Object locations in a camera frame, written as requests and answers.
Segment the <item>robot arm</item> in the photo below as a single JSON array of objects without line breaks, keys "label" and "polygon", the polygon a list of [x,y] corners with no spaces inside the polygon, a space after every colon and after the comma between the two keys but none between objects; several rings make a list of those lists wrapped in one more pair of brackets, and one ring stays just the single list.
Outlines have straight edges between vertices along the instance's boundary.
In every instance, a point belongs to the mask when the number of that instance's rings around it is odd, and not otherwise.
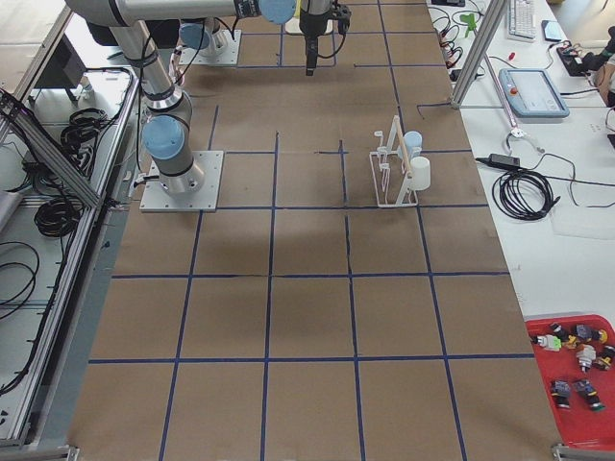
[{"label": "robot arm", "polygon": [[147,28],[148,20],[196,20],[233,15],[237,19],[264,16],[282,25],[300,9],[300,30],[306,42],[306,74],[311,76],[322,57],[318,39],[337,20],[339,33],[350,27],[348,7],[337,1],[68,1],[80,17],[111,30],[125,59],[138,74],[146,105],[152,112],[142,141],[157,166],[161,187],[169,194],[198,190],[206,173],[189,147],[192,105],[177,80],[162,63]]},{"label": "robot arm", "polygon": [[183,45],[203,56],[217,56],[228,45],[228,40],[221,29],[220,20],[214,17],[182,20],[179,38]]}]

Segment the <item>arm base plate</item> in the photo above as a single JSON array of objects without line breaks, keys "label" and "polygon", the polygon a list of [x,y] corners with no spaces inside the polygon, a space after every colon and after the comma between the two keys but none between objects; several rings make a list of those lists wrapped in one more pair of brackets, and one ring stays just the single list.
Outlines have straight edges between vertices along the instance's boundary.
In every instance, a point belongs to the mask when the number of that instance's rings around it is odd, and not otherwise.
[{"label": "arm base plate", "polygon": [[184,24],[179,34],[183,46],[180,64],[237,66],[241,33],[241,30],[236,30],[232,35],[222,28],[211,34],[197,24]]},{"label": "arm base plate", "polygon": [[144,186],[140,201],[143,212],[214,212],[217,208],[223,151],[193,151],[190,170],[178,177],[160,173],[152,162],[149,174],[158,176]]}]

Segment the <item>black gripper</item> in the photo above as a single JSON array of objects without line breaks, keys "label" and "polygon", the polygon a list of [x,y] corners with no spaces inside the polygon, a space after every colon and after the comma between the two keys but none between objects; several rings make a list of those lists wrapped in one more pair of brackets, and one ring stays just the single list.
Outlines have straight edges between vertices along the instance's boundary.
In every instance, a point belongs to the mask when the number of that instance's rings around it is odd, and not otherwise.
[{"label": "black gripper", "polygon": [[302,0],[299,26],[306,43],[306,75],[312,76],[318,62],[318,37],[323,36],[331,17],[332,0]]}]

